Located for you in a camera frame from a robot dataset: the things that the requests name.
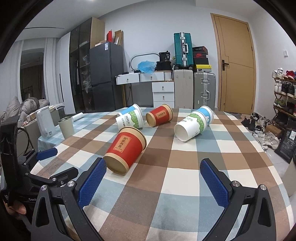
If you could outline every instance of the blue plastic bag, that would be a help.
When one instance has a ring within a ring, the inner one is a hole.
[[[155,70],[156,62],[142,61],[138,64],[138,70],[142,73],[152,74]]]

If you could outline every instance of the green leaf pattern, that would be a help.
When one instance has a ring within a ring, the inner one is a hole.
[[[204,126],[203,120],[200,118],[200,116],[198,114],[194,114],[194,113],[191,113],[189,116],[191,116],[193,118],[197,118],[197,122],[200,125],[200,132],[203,132],[205,126]]]
[[[133,125],[135,128],[139,129],[139,121],[138,118],[136,116],[136,113],[134,111],[129,112],[129,114],[131,115],[131,120],[132,122],[134,122],[135,124]]]

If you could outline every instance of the wooden door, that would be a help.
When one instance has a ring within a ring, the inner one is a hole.
[[[255,96],[255,58],[248,24],[214,15],[220,48],[220,110],[250,114]]]

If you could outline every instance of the gray suitcase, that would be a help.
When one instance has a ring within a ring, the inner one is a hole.
[[[175,108],[193,109],[193,71],[175,70]]]
[[[194,102],[193,108],[198,109],[203,105],[215,109],[216,76],[208,72],[194,73]]]

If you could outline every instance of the human hand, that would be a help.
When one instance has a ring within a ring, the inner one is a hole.
[[[13,205],[10,207],[7,206],[7,203],[4,203],[4,205],[6,207],[7,212],[11,216],[15,217],[17,220],[21,220],[20,214],[25,215],[27,213],[27,210],[26,210],[24,204],[22,204],[21,202],[19,202],[17,200],[15,200]]]

